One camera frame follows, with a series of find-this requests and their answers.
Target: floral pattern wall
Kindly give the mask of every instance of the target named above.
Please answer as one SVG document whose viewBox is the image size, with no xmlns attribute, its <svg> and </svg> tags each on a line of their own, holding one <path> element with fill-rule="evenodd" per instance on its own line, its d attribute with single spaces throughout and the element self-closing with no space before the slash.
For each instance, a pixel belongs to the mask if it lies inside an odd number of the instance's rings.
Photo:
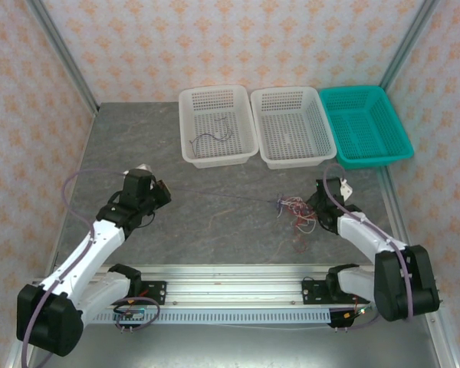
<svg viewBox="0 0 460 368">
<path fill-rule="evenodd" d="M 422 0 L 45 0 L 97 102 L 378 84 Z"/>
<path fill-rule="evenodd" d="M 460 346 L 460 0 L 439 3 L 389 95 L 416 151 L 392 167 L 397 192 Z"/>
<path fill-rule="evenodd" d="M 44 276 L 91 115 L 24 0 L 0 0 L 0 367 L 15 301 Z"/>
</svg>

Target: teal plastic basket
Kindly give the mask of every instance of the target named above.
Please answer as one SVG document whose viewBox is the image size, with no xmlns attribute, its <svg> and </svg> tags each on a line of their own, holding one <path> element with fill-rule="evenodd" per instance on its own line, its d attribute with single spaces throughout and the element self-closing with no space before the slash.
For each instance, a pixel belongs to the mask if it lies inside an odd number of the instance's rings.
<svg viewBox="0 0 460 368">
<path fill-rule="evenodd" d="M 328 88 L 320 98 L 346 169 L 385 166 L 414 154 L 385 91 L 377 86 Z"/>
</svg>

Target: gray marble tabletop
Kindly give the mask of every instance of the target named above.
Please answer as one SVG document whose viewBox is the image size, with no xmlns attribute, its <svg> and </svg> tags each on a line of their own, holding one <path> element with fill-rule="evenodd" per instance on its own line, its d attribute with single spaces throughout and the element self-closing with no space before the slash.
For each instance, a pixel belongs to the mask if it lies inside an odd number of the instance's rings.
<svg viewBox="0 0 460 368">
<path fill-rule="evenodd" d="M 340 264 L 368 263 L 353 245 L 320 226 L 299 239 L 293 217 L 277 218 L 278 193 L 307 199 L 323 163 L 301 169 L 270 170 L 261 157 L 243 165 L 197 169 L 182 159 L 177 103 L 103 103 L 90 135 L 82 169 L 124 171 L 150 165 L 172 192 L 172 202 L 152 225 L 133 232 L 107 260 L 127 265 Z M 347 173 L 350 203 L 391 232 L 376 171 Z M 103 173 L 80 176 L 72 206 L 94 220 L 100 207 L 121 189 L 122 178 Z M 57 263 L 66 259 L 87 229 L 67 217 Z"/>
</svg>

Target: patterned wallpaper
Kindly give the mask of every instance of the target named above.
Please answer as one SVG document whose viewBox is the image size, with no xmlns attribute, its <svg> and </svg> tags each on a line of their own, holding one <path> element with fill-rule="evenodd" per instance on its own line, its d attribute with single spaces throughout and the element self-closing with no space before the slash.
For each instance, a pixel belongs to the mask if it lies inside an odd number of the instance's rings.
<svg viewBox="0 0 460 368">
<path fill-rule="evenodd" d="M 44 275 L 90 114 L 24 0 L 0 0 L 0 367 L 15 336 L 15 301 Z"/>
<path fill-rule="evenodd" d="M 429 249 L 460 345 L 460 0 L 440 2 L 389 95 L 415 148 L 392 167 L 412 240 Z"/>
<path fill-rule="evenodd" d="M 378 84 L 422 0 L 45 0 L 97 102 Z"/>
</svg>

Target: tangled wires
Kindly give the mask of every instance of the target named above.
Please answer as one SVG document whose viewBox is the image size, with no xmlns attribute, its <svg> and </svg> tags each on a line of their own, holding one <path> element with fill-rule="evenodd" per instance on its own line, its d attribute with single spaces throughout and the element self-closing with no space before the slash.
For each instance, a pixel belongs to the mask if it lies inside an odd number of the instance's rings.
<svg viewBox="0 0 460 368">
<path fill-rule="evenodd" d="M 303 234 L 311 234 L 315 230 L 317 224 L 317 216 L 314 210 L 304 202 L 301 197 L 284 197 L 281 196 L 276 204 L 278 208 L 278 218 L 283 213 L 283 209 L 291 213 L 296 219 L 291 221 L 291 226 L 298 240 L 303 243 L 302 249 L 297 249 L 293 246 L 297 253 L 304 253 L 307 250 L 307 244 L 301 238 L 298 232 Z"/>
<path fill-rule="evenodd" d="M 194 154 L 194 157 L 195 158 L 198 158 L 198 151 L 199 151 L 199 141 L 201 140 L 201 138 L 203 138 L 204 136 L 210 136 L 211 138 L 213 138 L 214 140 L 217 140 L 218 142 L 220 143 L 223 143 L 223 142 L 226 142 L 227 140 L 229 140 L 230 138 L 232 138 L 233 136 L 233 130 L 230 129 L 230 126 L 228 125 L 227 123 L 227 117 L 223 117 L 221 119 L 217 119 L 215 120 L 215 122 L 217 121 L 223 121 L 223 123 L 225 123 L 225 126 L 226 126 L 226 133 L 223 137 L 221 138 L 218 138 L 215 134 L 211 134 L 211 133 L 202 133 L 202 134 L 199 134 L 194 140 L 190 140 L 189 143 L 191 143 L 191 146 L 192 146 L 192 153 Z"/>
</svg>

